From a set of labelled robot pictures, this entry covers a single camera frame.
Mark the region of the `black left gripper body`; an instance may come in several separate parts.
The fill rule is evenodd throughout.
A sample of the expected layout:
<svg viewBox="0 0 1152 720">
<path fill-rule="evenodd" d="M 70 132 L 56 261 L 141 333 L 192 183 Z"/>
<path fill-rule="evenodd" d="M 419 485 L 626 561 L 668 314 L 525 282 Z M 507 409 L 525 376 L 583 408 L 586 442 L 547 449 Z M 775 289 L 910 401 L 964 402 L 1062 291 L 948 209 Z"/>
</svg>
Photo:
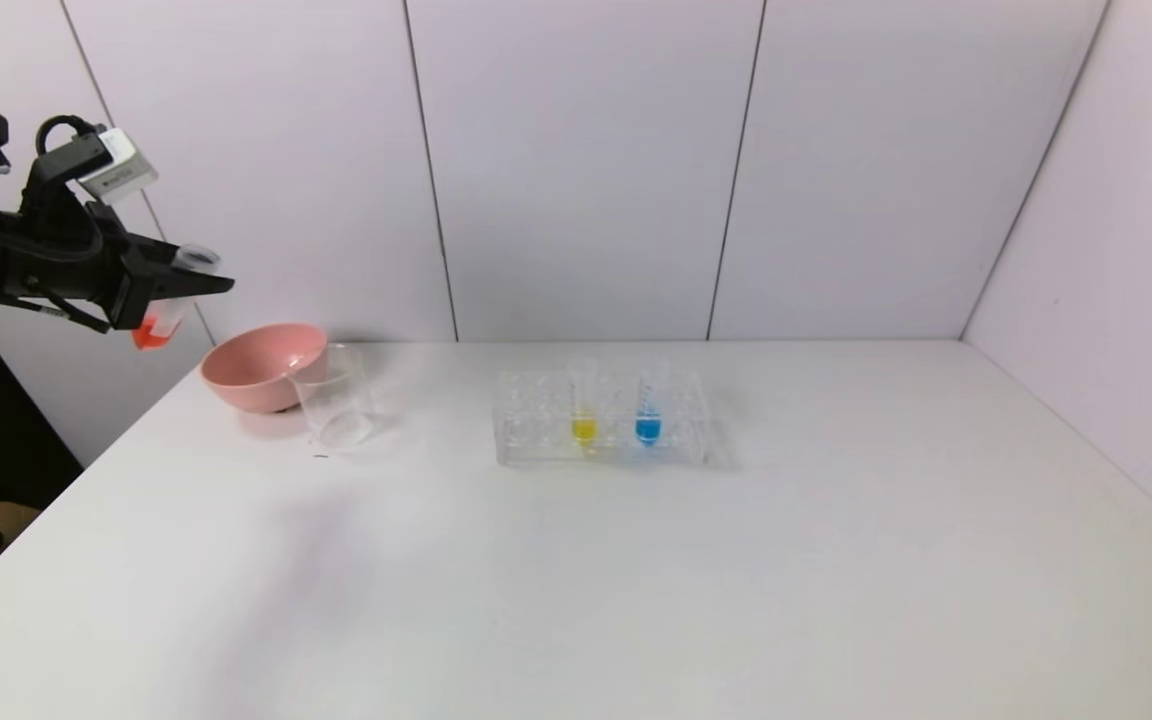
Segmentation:
<svg viewBox="0 0 1152 720">
<path fill-rule="evenodd" d="M 156 291 L 156 242 L 103 202 L 3 214 L 0 304 L 96 332 L 141 327 Z"/>
</svg>

